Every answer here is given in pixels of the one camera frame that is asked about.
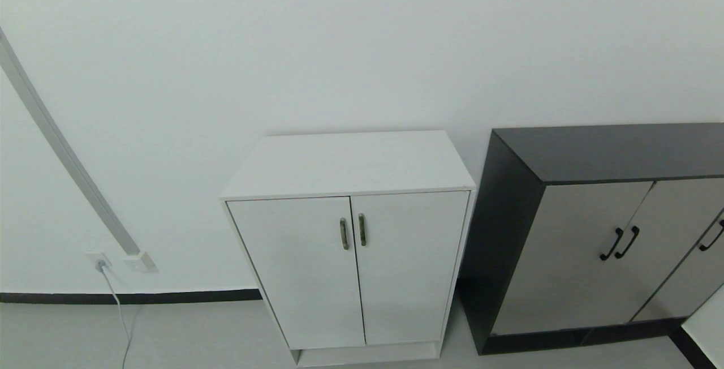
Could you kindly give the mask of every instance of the cabinet handle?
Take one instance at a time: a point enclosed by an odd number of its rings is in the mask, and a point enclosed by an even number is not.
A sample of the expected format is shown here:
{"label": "cabinet handle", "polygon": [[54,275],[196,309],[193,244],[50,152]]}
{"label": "cabinet handle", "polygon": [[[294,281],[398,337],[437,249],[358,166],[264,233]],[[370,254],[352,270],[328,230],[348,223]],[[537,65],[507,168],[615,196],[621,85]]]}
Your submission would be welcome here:
{"label": "cabinet handle", "polygon": [[347,250],[350,244],[347,243],[347,220],[344,217],[339,219],[339,232],[342,233],[342,247]]}
{"label": "cabinet handle", "polygon": [[720,220],[720,221],[719,221],[719,224],[722,225],[722,230],[720,230],[720,231],[719,231],[719,234],[717,235],[717,237],[714,238],[714,242],[709,243],[708,246],[704,246],[703,244],[700,245],[700,246],[699,246],[699,250],[701,250],[701,251],[709,250],[709,248],[711,248],[711,246],[714,246],[714,243],[716,243],[717,240],[719,240],[719,237],[721,237],[722,233],[724,233],[724,219]]}
{"label": "cabinet handle", "polygon": [[628,246],[626,246],[626,248],[624,248],[623,253],[616,251],[616,254],[614,256],[616,256],[617,259],[620,259],[620,258],[623,258],[624,256],[626,256],[626,251],[628,251],[629,248],[631,248],[631,245],[634,244],[634,242],[636,242],[636,238],[639,237],[640,230],[639,230],[638,226],[632,227],[631,231],[633,232],[633,238],[628,243]]}
{"label": "cabinet handle", "polygon": [[616,238],[616,242],[613,243],[611,250],[609,250],[606,255],[601,253],[601,260],[606,261],[606,260],[608,260],[608,258],[611,257],[611,253],[613,253],[613,251],[616,249],[616,246],[618,246],[618,242],[621,242],[621,238],[623,237],[623,229],[616,228],[616,235],[618,236],[618,238]]}
{"label": "cabinet handle", "polygon": [[360,242],[362,243],[362,246],[367,246],[367,233],[365,233],[364,229],[364,214],[361,213],[358,217],[360,220]]}

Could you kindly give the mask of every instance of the gray tile floor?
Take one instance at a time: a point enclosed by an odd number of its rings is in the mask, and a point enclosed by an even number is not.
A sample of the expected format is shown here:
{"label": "gray tile floor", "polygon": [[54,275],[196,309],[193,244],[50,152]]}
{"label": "gray tile floor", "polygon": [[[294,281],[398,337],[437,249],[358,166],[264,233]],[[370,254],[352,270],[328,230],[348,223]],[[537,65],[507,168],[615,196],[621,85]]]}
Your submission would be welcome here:
{"label": "gray tile floor", "polygon": [[[133,343],[126,369],[264,368],[294,364],[261,301],[123,307]],[[106,305],[0,304],[0,366],[120,368],[125,335]],[[668,338],[479,357],[455,303],[439,361],[358,364],[354,369],[691,369]]]}

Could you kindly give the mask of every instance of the cabinet base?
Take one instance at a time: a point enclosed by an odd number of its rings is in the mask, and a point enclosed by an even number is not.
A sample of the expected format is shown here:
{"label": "cabinet base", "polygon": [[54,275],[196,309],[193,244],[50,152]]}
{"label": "cabinet base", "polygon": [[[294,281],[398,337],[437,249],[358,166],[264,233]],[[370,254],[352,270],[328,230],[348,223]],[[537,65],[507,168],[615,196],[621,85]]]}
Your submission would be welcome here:
{"label": "cabinet base", "polygon": [[418,361],[437,359],[440,356],[440,342],[417,342],[414,344],[370,345],[358,348],[302,349],[292,351],[297,365],[331,366],[332,364],[355,364],[393,361]]}
{"label": "cabinet base", "polygon": [[579,328],[563,331],[538,333],[520,333],[515,335],[491,335],[487,338],[478,354],[522,353],[543,349],[572,348],[609,344],[635,339],[668,336],[680,328],[686,317],[667,318],[665,320],[644,321],[624,325],[611,325],[595,328]]}

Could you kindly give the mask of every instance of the power cord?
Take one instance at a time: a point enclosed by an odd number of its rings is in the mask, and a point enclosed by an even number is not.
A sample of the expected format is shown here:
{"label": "power cord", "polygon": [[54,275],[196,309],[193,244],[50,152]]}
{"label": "power cord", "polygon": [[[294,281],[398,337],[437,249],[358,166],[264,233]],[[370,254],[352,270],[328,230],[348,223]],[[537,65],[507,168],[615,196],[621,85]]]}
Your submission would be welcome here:
{"label": "power cord", "polygon": [[111,281],[108,280],[108,276],[106,276],[106,271],[104,268],[108,268],[108,265],[103,260],[96,260],[96,269],[101,272],[103,275],[103,278],[106,279],[106,283],[108,284],[108,288],[111,290],[111,294],[113,294],[113,298],[116,300],[116,304],[118,305],[118,316],[121,317],[121,324],[123,325],[123,330],[126,333],[126,339],[128,342],[126,343],[126,351],[123,353],[123,363],[121,364],[121,369],[125,369],[126,367],[126,356],[128,356],[128,350],[131,348],[131,336],[128,333],[128,328],[126,328],[126,323],[123,320],[123,312],[121,311],[121,302],[118,300],[118,296],[116,295],[116,291],[113,291],[113,286],[111,286]]}

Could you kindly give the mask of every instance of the gray cabinet door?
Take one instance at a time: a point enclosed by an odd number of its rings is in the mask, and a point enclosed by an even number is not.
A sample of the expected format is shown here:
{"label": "gray cabinet door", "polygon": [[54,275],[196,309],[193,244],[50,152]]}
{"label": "gray cabinet door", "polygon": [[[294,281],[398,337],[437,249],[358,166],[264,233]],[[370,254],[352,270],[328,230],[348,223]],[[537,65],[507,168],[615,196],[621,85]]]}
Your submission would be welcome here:
{"label": "gray cabinet door", "polygon": [[[724,179],[659,181],[636,211],[618,251],[605,266],[601,284],[612,308],[634,318],[660,284],[671,274],[724,204]],[[609,325],[626,320],[609,322]]]}
{"label": "gray cabinet door", "polygon": [[602,261],[600,255],[610,251],[616,228],[628,225],[651,185],[547,186],[493,333],[556,331],[630,320],[648,296],[633,311],[610,304],[607,297],[619,290],[615,281],[602,276],[607,265],[618,260],[612,255]]}
{"label": "gray cabinet door", "polygon": [[688,317],[724,283],[724,238],[708,247],[724,230],[719,223],[721,215],[634,321]]}

